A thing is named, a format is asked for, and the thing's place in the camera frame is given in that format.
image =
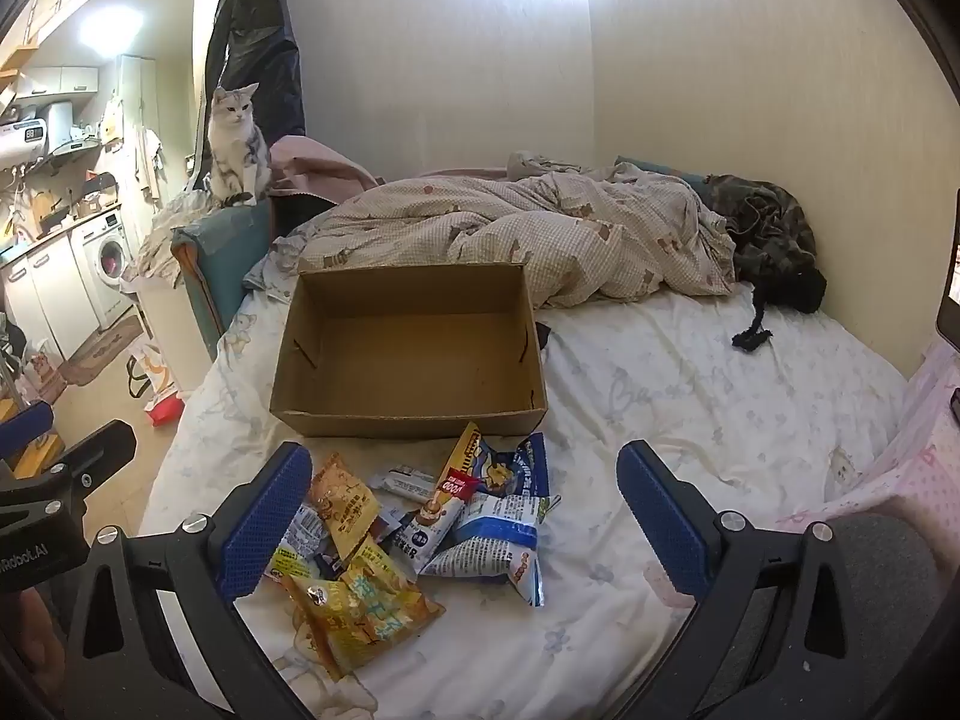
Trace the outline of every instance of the yellow snack bag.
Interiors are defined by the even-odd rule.
[[[337,581],[284,577],[309,624],[318,660],[339,680],[399,644],[445,611],[397,570],[367,536]]]
[[[370,488],[344,467],[336,452],[314,476],[307,501],[328,527],[341,560],[349,559],[380,511]]]

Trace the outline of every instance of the kitchen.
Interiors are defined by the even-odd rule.
[[[24,365],[17,389],[53,405],[66,445],[121,418],[158,465],[176,425],[152,430],[128,347],[153,338],[176,357],[184,336],[197,339],[191,354],[203,349],[183,289],[151,298],[121,276],[192,170],[216,1],[35,0],[5,64],[16,72],[0,70],[0,340],[24,357],[19,329],[28,355],[56,372],[59,386],[43,389]],[[148,477],[128,492],[145,500]],[[127,519],[136,528],[136,513]]]

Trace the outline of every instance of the white and gray cat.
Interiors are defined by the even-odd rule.
[[[213,157],[210,193],[220,206],[256,205],[270,186],[270,153],[253,122],[251,98],[259,84],[227,91],[217,87],[206,136]]]

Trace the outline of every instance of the open cardboard box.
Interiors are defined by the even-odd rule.
[[[270,411],[303,436],[525,436],[546,413],[522,265],[301,274]]]

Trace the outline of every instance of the washing machine door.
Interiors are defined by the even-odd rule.
[[[94,261],[99,279],[112,287],[116,287],[120,283],[120,274],[127,264],[127,254],[124,251],[123,242],[112,235],[104,236],[104,240],[97,247],[97,258]]]

